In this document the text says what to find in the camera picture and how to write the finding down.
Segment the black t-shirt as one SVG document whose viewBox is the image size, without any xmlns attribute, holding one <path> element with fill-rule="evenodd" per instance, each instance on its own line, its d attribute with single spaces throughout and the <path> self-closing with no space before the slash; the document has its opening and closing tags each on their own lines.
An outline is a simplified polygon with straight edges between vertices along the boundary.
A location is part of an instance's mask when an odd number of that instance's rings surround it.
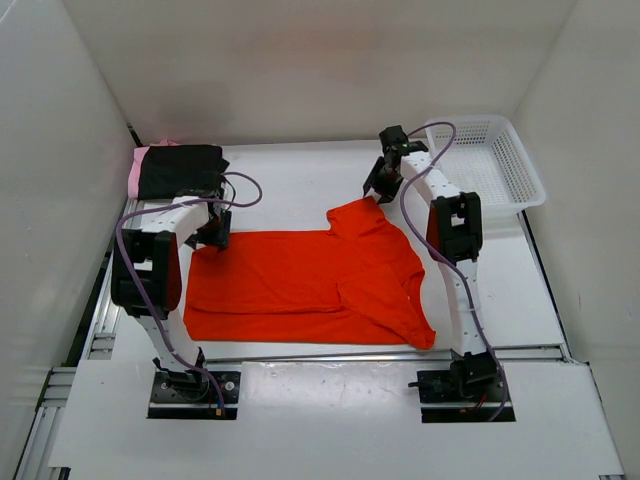
<svg viewBox="0 0 640 480">
<path fill-rule="evenodd" d="M 182 188 L 201 186 L 228 167 L 217 145 L 151 147 L 142 163 L 136 200 L 172 199 Z"/>
</svg>

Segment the orange t-shirt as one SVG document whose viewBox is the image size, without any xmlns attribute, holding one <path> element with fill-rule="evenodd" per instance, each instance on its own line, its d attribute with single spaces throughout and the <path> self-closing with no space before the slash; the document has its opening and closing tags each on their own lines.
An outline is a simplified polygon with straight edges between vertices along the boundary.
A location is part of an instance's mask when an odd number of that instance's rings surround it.
<svg viewBox="0 0 640 480">
<path fill-rule="evenodd" d="M 326 230 L 237 232 L 226 250 L 196 250 L 184 307 L 191 338 L 430 349 L 425 270 L 406 235 L 370 197 L 326 217 Z"/>
</svg>

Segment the pink t-shirt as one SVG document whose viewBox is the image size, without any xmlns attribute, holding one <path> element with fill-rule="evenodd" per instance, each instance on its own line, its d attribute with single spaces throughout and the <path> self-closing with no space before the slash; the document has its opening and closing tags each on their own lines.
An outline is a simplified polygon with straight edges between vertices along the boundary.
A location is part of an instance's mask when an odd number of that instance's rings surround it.
<svg viewBox="0 0 640 480">
<path fill-rule="evenodd" d="M 139 193 L 139 179 L 141 175 L 141 167 L 146 153 L 151 147 L 174 147 L 178 146 L 177 142 L 171 140 L 161 140 L 158 143 L 152 143 L 150 146 L 137 147 L 133 150 L 133 163 L 129 172 L 127 182 L 127 194 L 129 199 L 137 199 Z"/>
</svg>

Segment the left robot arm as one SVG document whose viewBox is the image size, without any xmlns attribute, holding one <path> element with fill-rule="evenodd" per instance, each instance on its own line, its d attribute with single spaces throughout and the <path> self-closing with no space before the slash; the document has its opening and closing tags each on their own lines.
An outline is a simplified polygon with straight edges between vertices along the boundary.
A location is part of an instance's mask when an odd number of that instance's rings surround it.
<svg viewBox="0 0 640 480">
<path fill-rule="evenodd" d="M 157 351 L 156 368 L 175 377 L 175 388 L 188 400 L 206 395 L 210 377 L 180 312 L 180 254 L 188 248 L 228 247 L 228 203 L 235 197 L 235 188 L 220 178 L 213 187 L 145 202 L 116 233 L 111 299 L 142 326 Z"/>
</svg>

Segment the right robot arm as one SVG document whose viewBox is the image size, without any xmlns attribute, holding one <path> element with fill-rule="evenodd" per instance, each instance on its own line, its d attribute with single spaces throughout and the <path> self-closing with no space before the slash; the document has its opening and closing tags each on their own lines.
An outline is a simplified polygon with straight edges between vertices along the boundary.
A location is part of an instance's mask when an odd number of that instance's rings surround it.
<svg viewBox="0 0 640 480">
<path fill-rule="evenodd" d="M 410 139 L 401 126 L 382 130 L 381 155 L 364 181 L 363 193 L 373 194 L 380 204 L 398 200 L 407 226 L 438 264 L 449 304 L 452 357 L 462 362 L 487 353 L 477 286 L 483 245 L 481 200 L 477 193 L 463 191 L 436 168 L 453 145 L 456 127 L 447 121 L 432 125 L 448 127 L 451 132 L 434 157 L 424 142 Z M 409 217 L 406 196 L 411 188 L 428 207 L 424 233 Z"/>
</svg>

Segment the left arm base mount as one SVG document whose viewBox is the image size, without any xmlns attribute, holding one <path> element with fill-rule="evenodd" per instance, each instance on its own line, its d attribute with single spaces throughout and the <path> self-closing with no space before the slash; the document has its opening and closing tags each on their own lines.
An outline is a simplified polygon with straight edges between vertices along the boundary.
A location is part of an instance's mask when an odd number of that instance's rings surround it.
<svg viewBox="0 0 640 480">
<path fill-rule="evenodd" d="M 154 380 L 150 391 L 148 419 L 156 420 L 236 420 L 241 390 L 241 372 L 172 372 L 153 360 Z"/>
</svg>

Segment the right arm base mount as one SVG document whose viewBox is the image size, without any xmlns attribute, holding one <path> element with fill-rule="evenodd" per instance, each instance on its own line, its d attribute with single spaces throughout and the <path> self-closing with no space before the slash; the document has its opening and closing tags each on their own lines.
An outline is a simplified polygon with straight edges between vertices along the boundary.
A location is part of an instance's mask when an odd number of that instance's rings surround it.
<svg viewBox="0 0 640 480">
<path fill-rule="evenodd" d="M 514 408 L 500 376 L 462 385 L 449 370 L 421 370 L 408 383 L 418 393 L 421 421 L 424 424 L 511 423 Z"/>
</svg>

